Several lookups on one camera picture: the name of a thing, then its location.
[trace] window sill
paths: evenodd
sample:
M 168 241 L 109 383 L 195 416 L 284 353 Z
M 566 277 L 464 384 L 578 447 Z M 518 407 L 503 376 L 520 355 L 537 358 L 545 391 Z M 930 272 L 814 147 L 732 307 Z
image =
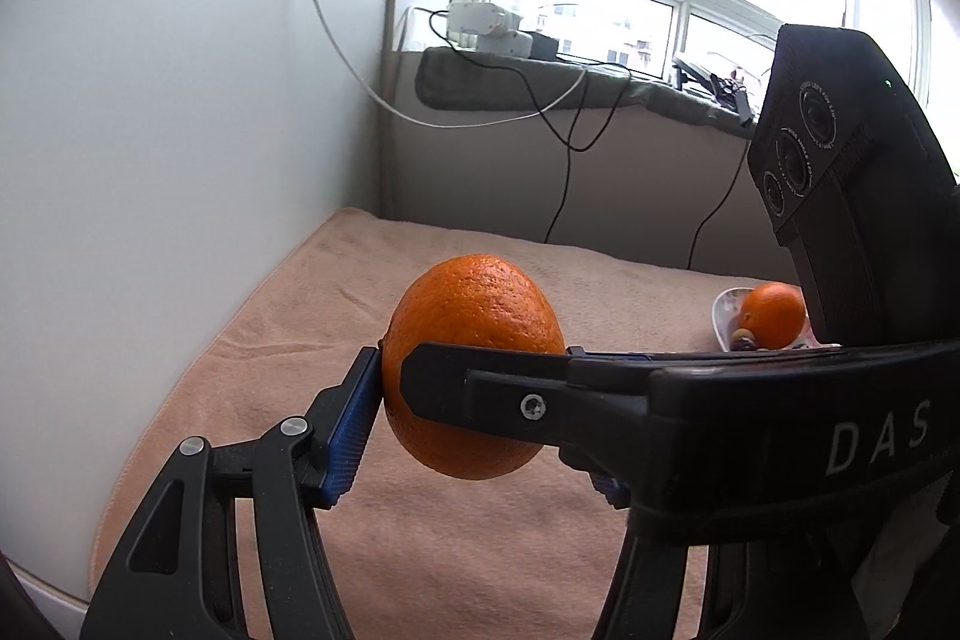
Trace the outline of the window sill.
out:
M 541 106 L 568 90 L 580 72 L 579 66 L 559 61 L 547 63 L 477 52 L 472 52 L 470 58 L 488 66 L 517 68 L 530 81 Z M 449 47 L 429 47 L 424 51 L 414 87 L 419 101 L 434 110 L 524 113 L 534 109 L 530 95 L 516 74 L 475 66 Z M 591 66 L 584 108 L 613 107 L 622 89 L 622 70 Z M 582 97 L 583 88 L 579 87 L 554 109 L 575 110 Z M 742 126 L 736 113 L 696 95 L 677 91 L 653 77 L 643 79 L 634 75 L 618 106 L 640 106 L 683 124 L 712 126 L 741 139 L 754 135 L 755 124 Z

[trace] white device on sill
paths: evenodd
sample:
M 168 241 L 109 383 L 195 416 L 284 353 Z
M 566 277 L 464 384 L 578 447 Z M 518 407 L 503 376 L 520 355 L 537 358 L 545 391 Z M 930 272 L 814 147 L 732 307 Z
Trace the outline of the white device on sill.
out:
M 522 18 L 488 2 L 460 1 L 448 6 L 446 28 L 477 37 L 477 52 L 529 58 L 534 38 L 520 28 Z

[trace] white cable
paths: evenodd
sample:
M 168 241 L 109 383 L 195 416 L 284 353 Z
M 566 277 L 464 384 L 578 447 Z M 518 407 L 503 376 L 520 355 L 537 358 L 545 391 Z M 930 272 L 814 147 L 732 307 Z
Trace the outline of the white cable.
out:
M 320 1 L 319 0 L 312 0 L 312 1 L 313 1 L 313 8 L 317 10 L 317 17 L 320 19 L 320 25 L 323 27 L 323 32 L 326 34 L 326 37 L 330 39 L 330 44 L 333 46 L 333 49 L 335 50 L 337 55 L 339 55 L 340 60 L 344 62 L 344 66 L 347 67 L 347 71 L 350 72 L 350 74 L 357 81 L 360 87 L 362 87 L 364 91 L 366 91 L 367 94 L 377 104 L 379 104 L 381 107 L 386 109 L 388 112 L 391 112 L 392 114 L 396 115 L 400 119 L 404 119 L 405 121 L 411 122 L 412 124 L 425 126 L 426 128 L 485 128 L 488 125 L 499 125 L 499 124 L 505 124 L 505 122 L 525 121 L 525 119 L 529 119 L 529 118 L 538 118 L 539 115 L 541 114 L 540 112 L 533 112 L 529 115 L 521 115 L 518 118 L 504 118 L 504 119 L 499 119 L 499 121 L 478 122 L 478 124 L 466 124 L 466 125 L 431 124 L 431 122 L 418 121 L 416 118 L 411 118 L 411 116 L 403 114 L 400 110 L 398 110 L 395 107 L 392 107 L 389 103 L 382 100 L 382 98 L 377 94 L 377 92 L 367 84 L 367 81 L 362 76 L 360 76 L 359 73 L 357 73 L 356 68 L 354 68 L 352 64 L 349 62 L 349 59 L 347 59 L 347 55 L 344 54 L 342 49 L 340 49 L 340 45 L 337 42 L 336 37 L 333 35 L 333 31 L 330 30 L 330 26 L 326 22 L 326 17 L 325 15 L 323 15 L 323 9 L 320 8 Z M 574 92 L 577 89 L 580 83 L 584 81 L 584 77 L 586 75 L 587 75 L 587 69 L 584 68 L 580 72 L 580 75 L 577 77 L 577 81 L 574 82 L 568 88 L 568 90 L 566 90 L 566 92 L 563 93 L 563 95 L 561 95 L 556 100 L 551 101 L 544 108 L 542 108 L 541 111 L 546 112 L 547 110 L 553 109 L 555 106 L 557 106 L 557 104 L 559 104 L 566 97 L 568 97 L 568 95 L 570 95 L 571 92 Z

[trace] white bowl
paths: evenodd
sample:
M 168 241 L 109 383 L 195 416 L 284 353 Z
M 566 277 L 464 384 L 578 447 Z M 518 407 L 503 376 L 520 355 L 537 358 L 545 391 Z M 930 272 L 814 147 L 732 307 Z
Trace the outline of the white bowl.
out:
M 725 290 L 713 301 L 713 333 L 717 337 L 717 342 L 724 353 L 730 352 L 731 335 L 737 329 L 737 318 L 740 314 L 740 306 L 743 304 L 743 297 L 752 289 L 749 287 L 732 287 Z M 810 319 L 803 321 L 803 329 L 800 330 L 798 338 L 794 339 L 784 350 L 792 348 L 817 348 L 826 347 L 817 341 L 810 330 Z

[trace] pink blanket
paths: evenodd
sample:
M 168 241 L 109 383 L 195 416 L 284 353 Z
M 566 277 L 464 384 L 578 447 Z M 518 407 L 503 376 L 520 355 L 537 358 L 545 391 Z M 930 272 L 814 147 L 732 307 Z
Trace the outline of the pink blanket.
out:
M 144 432 L 104 511 L 91 587 L 184 437 L 237 442 L 303 413 L 320 389 L 343 379 L 361 347 L 376 344 L 419 274 L 467 253 L 516 263 L 544 290 L 566 343 L 595 351 L 715 350 L 714 297 L 755 282 L 340 210 L 251 295 Z M 625 516 L 552 448 L 488 482 L 434 473 L 400 447 L 381 410 L 353 490 L 318 517 L 358 640 L 586 640 Z M 242 501 L 248 628 L 267 640 L 252 526 L 250 503 Z M 696 634 L 705 559 L 691 551 L 678 638 Z

